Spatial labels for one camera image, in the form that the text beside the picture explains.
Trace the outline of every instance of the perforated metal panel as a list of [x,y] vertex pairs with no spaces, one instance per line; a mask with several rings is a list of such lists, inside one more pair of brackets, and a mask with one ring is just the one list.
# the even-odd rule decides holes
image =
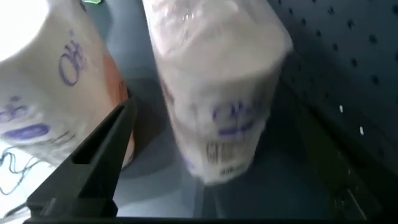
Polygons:
[[398,174],[398,0],[268,0],[295,52],[282,79]]

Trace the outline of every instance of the white paper product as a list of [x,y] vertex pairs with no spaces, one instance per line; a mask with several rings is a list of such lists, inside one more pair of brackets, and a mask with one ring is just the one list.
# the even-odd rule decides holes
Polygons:
[[79,1],[0,0],[0,29],[0,141],[57,166],[127,88]]
[[266,1],[143,0],[178,148],[191,174],[226,182],[250,166],[288,32]]

